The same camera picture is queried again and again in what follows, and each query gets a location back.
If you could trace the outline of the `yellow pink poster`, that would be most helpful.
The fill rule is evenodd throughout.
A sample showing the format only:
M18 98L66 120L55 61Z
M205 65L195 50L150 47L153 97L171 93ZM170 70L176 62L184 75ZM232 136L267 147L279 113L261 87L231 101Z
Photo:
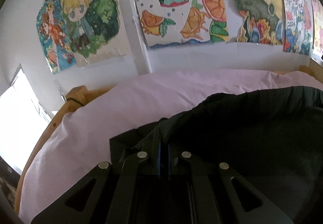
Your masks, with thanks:
M314 19L314 54L322 55L322 4L319 0L311 0Z

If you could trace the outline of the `2024 collage poster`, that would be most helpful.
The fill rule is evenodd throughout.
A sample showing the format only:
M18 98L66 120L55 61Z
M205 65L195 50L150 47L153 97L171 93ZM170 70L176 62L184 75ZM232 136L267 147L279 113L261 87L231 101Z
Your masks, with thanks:
M313 27L308 0L284 0L284 9L284 51L309 56Z

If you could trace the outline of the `anime girl drawing poster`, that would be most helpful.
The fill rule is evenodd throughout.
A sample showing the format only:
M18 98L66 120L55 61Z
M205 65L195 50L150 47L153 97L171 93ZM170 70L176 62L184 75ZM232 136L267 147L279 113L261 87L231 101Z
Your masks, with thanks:
M131 54L119 0L45 0L36 27L53 74Z

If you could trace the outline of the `fruit juice drawing poster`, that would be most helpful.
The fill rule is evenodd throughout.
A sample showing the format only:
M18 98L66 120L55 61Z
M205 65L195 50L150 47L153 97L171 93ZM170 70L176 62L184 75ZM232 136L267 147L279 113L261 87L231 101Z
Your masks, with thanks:
M135 0L150 48L227 42L224 0Z

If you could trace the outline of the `bright window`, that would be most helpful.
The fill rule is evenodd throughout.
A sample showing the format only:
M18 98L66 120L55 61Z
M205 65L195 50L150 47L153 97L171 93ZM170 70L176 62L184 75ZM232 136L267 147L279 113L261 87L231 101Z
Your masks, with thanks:
M19 68L1 95L1 158L21 174L51 118Z

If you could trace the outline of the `black puffer jacket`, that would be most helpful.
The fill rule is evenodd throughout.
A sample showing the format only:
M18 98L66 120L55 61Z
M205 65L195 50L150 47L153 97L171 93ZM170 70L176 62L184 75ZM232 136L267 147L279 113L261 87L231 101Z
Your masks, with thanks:
M191 223L174 158L214 156L283 210L293 223L322 223L322 91L306 86L213 94L189 111L110 141L113 162L140 151L129 223Z

